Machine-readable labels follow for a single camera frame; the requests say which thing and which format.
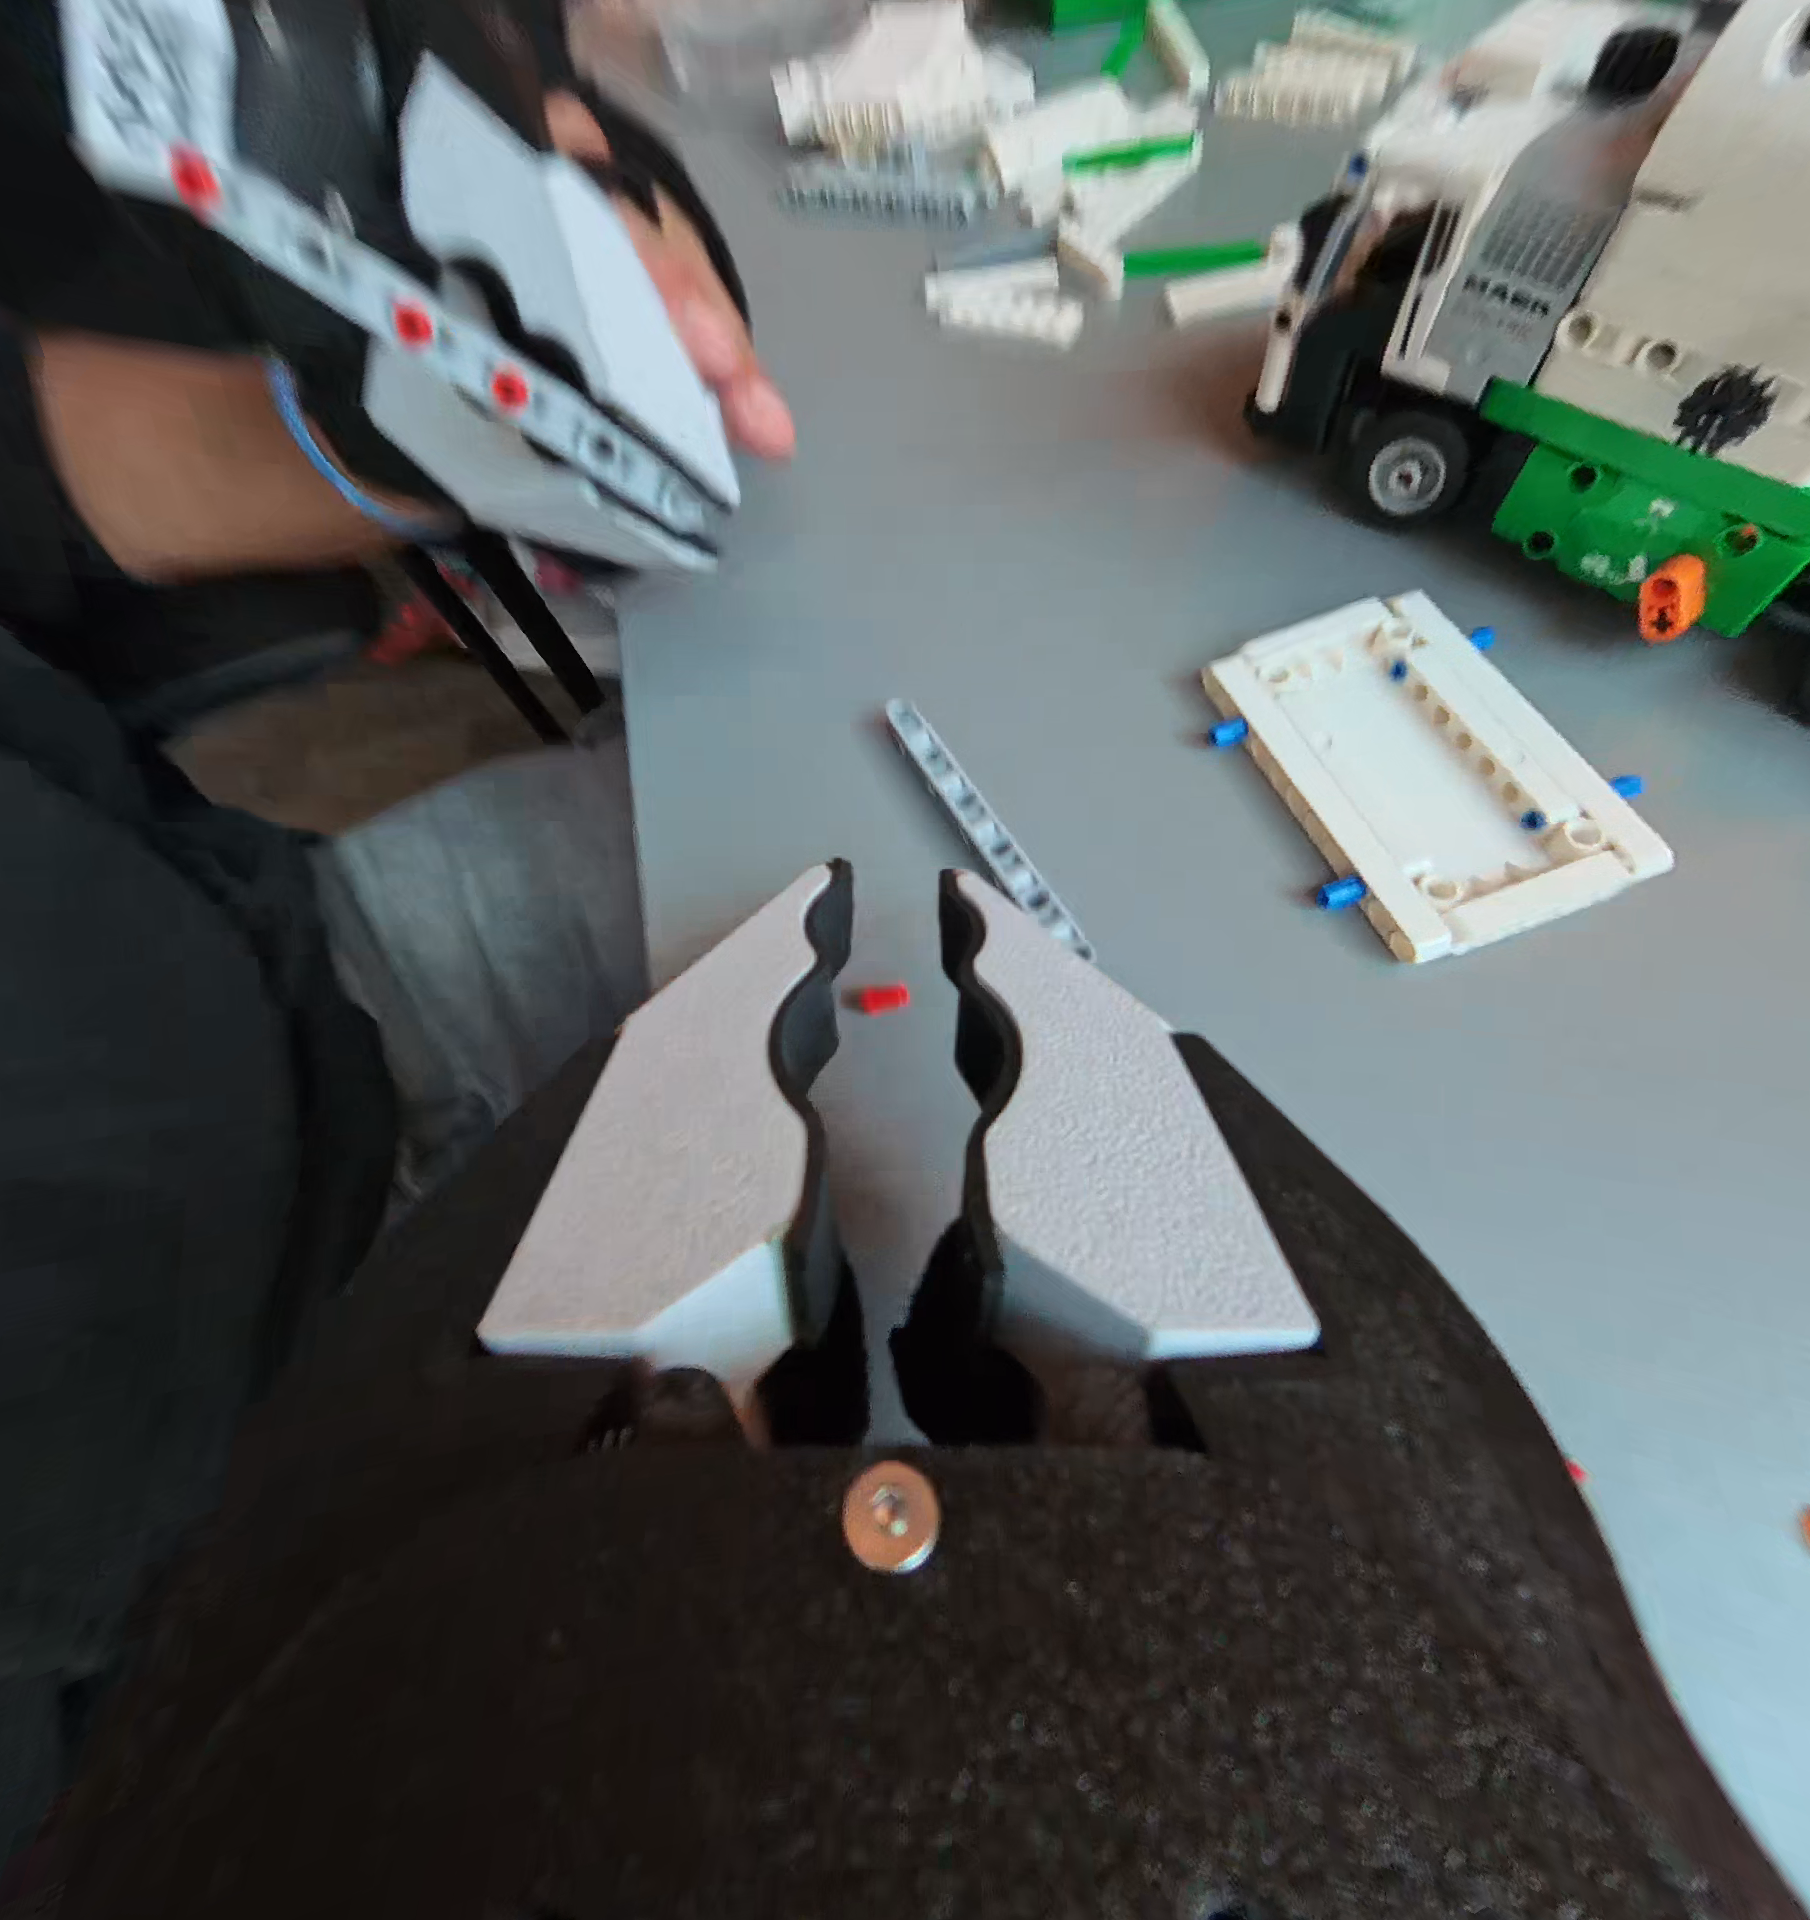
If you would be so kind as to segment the grey lego beam with red pins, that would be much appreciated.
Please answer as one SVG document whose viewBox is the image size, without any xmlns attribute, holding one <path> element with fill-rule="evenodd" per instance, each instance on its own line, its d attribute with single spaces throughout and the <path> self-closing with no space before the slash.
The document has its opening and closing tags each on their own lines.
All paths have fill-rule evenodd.
<svg viewBox="0 0 1810 1920">
<path fill-rule="evenodd" d="M 528 333 L 502 279 L 483 265 L 443 267 L 439 285 L 430 285 L 267 173 L 191 146 L 139 157 L 127 169 L 99 159 L 99 173 L 138 202 L 198 216 L 229 254 L 248 263 L 266 292 L 298 293 L 357 331 L 365 359 L 370 345 L 397 347 L 472 401 L 482 416 L 516 428 L 543 457 L 719 552 L 726 517 L 736 506 L 716 506 L 636 432 L 584 395 L 571 355 Z M 424 497 L 425 483 L 439 487 L 424 471 L 390 487 Z"/>
</svg>

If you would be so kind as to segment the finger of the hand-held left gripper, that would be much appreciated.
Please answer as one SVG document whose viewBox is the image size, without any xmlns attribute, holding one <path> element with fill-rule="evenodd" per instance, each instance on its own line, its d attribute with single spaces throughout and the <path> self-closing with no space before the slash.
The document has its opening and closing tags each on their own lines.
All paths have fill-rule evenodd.
<svg viewBox="0 0 1810 1920">
<path fill-rule="evenodd" d="M 670 532 L 603 483 L 543 457 L 516 428 L 482 416 L 397 347 L 367 347 L 364 402 L 379 434 L 482 532 L 640 572 L 718 565 L 709 540 Z"/>
<path fill-rule="evenodd" d="M 599 184 L 533 150 L 439 58 L 414 77 L 399 167 L 414 239 L 444 267 L 498 274 L 528 333 L 578 362 L 584 395 L 707 500 L 735 508 L 740 483 L 719 404 Z"/>
</svg>

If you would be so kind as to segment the person's left forearm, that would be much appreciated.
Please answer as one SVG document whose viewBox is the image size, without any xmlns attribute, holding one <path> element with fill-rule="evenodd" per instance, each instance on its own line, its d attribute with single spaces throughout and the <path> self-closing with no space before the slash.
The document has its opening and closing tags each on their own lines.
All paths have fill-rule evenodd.
<svg viewBox="0 0 1810 1920">
<path fill-rule="evenodd" d="M 259 356 L 49 330 L 28 365 L 77 519 L 139 583 L 351 566 L 447 528 L 365 480 L 343 491 L 288 429 Z"/>
</svg>

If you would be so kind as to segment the person's left hand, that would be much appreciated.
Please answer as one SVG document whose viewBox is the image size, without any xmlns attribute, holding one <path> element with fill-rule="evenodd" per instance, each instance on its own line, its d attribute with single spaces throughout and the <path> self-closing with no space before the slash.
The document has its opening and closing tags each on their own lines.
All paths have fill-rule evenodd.
<svg viewBox="0 0 1810 1920">
<path fill-rule="evenodd" d="M 584 84 L 550 85 L 544 117 L 556 151 L 612 195 L 680 345 L 719 402 L 727 439 L 757 459 L 790 459 L 796 446 L 790 406 L 757 355 L 726 234 L 677 151 Z"/>
</svg>

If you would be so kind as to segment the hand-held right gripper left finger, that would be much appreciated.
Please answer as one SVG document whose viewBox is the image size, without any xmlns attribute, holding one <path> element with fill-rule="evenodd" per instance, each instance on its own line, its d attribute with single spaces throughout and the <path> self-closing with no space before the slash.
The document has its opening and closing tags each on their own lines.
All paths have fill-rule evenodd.
<svg viewBox="0 0 1810 1920">
<path fill-rule="evenodd" d="M 840 1295 L 811 1093 L 851 928 L 851 862 L 816 862 L 629 1016 L 477 1321 L 489 1354 L 693 1369 L 775 1425 L 767 1379 Z"/>
</svg>

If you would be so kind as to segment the plain grey lego beam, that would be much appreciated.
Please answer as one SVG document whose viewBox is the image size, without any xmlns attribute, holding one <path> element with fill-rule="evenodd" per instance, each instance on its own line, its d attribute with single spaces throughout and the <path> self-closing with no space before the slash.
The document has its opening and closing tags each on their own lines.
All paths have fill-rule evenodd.
<svg viewBox="0 0 1810 1920">
<path fill-rule="evenodd" d="M 1094 963 L 1094 949 L 1078 918 L 1038 874 L 1026 848 L 966 773 L 939 730 L 914 703 L 904 699 L 886 700 L 884 722 L 896 751 L 918 771 L 920 781 L 997 887 L 1063 949 Z"/>
</svg>

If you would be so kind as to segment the white lego panel with blue pins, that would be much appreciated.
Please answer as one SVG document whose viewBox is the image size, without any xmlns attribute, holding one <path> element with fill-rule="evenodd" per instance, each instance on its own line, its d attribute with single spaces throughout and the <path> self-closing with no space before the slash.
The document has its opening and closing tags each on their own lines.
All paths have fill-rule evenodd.
<svg viewBox="0 0 1810 1920">
<path fill-rule="evenodd" d="M 1209 660 L 1209 738 L 1262 773 L 1326 877 L 1410 966 L 1584 912 L 1675 870 L 1596 769 L 1420 590 L 1361 597 Z"/>
</svg>

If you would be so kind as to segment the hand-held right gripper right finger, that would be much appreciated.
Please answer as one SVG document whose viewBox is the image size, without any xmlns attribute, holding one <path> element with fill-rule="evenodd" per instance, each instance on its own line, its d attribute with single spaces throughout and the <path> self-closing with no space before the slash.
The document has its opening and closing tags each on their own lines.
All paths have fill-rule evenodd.
<svg viewBox="0 0 1810 1920">
<path fill-rule="evenodd" d="M 926 1266 L 896 1364 L 1315 1348 L 1322 1321 L 1181 1036 L 975 874 L 941 874 L 939 925 L 977 1120 L 955 1250 Z"/>
</svg>

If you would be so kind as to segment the white green lego truck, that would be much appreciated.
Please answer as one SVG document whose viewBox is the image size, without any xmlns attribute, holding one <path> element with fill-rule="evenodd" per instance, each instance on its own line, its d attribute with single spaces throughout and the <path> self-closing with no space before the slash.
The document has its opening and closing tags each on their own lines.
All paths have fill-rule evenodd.
<svg viewBox="0 0 1810 1920">
<path fill-rule="evenodd" d="M 1810 1 L 1517 5 L 1298 219 L 1248 418 L 1392 528 L 1637 612 L 1799 635 L 1810 727 Z"/>
</svg>

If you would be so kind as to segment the pile of white lego pieces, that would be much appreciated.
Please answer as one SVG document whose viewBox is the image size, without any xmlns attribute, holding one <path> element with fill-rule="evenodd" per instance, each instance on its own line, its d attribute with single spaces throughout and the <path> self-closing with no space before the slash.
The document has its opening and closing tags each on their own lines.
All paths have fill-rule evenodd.
<svg viewBox="0 0 1810 1920">
<path fill-rule="evenodd" d="M 966 5 L 871 5 L 840 43 L 772 70 L 777 132 L 795 151 L 783 202 L 952 229 L 1007 212 L 1007 242 L 922 279 L 922 304 L 948 333 L 1073 347 L 1086 301 L 1115 302 L 1150 281 L 1162 281 L 1175 325 L 1270 312 L 1301 263 L 1298 221 L 1262 235 L 1262 265 L 1228 272 L 1129 279 L 1123 253 L 1200 178 L 1214 119 L 1354 128 L 1397 96 L 1420 46 L 1360 13 L 1304 9 L 1286 36 L 1215 79 L 1181 5 L 1123 5 L 1118 17 L 1132 9 L 1145 9 L 1148 36 L 1119 84 L 1098 70 L 1040 92 L 1026 60 L 975 33 Z M 1182 129 L 1204 136 L 1191 167 L 1061 173 L 1070 150 Z"/>
</svg>

